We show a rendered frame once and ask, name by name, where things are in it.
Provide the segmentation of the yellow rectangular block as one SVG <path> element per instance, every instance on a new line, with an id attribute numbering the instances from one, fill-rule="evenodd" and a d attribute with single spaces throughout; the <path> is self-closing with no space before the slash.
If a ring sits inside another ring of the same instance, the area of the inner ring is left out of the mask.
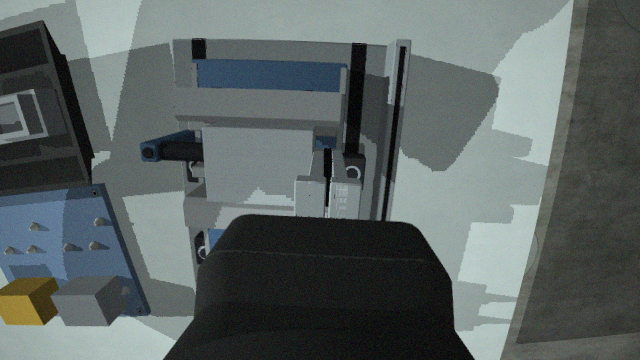
<path id="1" fill-rule="evenodd" d="M 50 297 L 54 277 L 17 278 L 0 289 L 0 315 L 6 325 L 44 326 L 58 311 Z"/>

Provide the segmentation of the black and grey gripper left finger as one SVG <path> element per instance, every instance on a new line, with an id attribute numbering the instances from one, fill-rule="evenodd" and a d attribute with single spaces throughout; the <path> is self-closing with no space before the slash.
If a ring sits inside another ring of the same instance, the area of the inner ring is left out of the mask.
<path id="1" fill-rule="evenodd" d="M 308 176 L 294 182 L 294 216 L 325 218 L 328 149 L 314 148 Z"/>

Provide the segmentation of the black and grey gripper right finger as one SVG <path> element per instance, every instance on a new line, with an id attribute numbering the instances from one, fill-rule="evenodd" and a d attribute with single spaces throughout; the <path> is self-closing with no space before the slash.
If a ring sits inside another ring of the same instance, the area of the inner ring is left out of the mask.
<path id="1" fill-rule="evenodd" d="M 328 148 L 327 218 L 359 220 L 361 194 L 360 179 L 348 178 L 342 150 Z"/>

